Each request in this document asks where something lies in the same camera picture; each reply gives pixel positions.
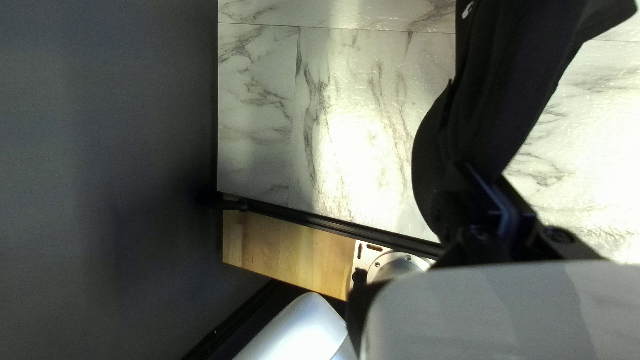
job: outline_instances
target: marble tile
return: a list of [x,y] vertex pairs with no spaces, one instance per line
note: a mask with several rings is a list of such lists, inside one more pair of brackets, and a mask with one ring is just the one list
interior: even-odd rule
[[454,0],[220,0],[218,21],[454,33]]
[[218,189],[287,203],[298,28],[218,24]]
[[541,218],[640,263],[640,43],[592,40],[505,171]]
[[597,40],[640,41],[640,12],[629,20],[596,37]]
[[454,35],[303,28],[289,205],[437,241],[413,199],[413,137],[453,76]]

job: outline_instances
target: black fabric cover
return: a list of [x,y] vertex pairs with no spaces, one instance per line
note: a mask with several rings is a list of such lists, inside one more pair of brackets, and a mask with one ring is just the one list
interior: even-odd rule
[[635,12],[633,0],[458,1],[456,76],[413,143],[413,194],[432,229],[429,210],[445,164],[468,162],[495,181],[582,43]]

